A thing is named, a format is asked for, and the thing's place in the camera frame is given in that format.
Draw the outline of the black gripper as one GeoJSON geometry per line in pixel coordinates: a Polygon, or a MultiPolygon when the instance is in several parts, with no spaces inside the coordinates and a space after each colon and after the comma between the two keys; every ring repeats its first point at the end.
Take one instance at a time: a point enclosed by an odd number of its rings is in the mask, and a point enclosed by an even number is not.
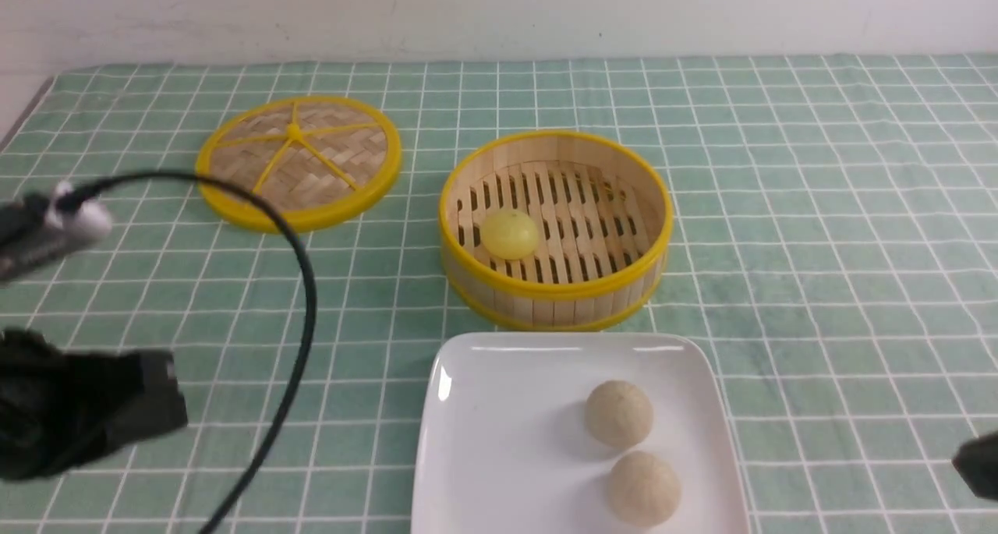
{"type": "Polygon", "coordinates": [[[1,363],[5,482],[55,477],[189,423],[168,350],[64,352],[8,327],[1,363]]]}

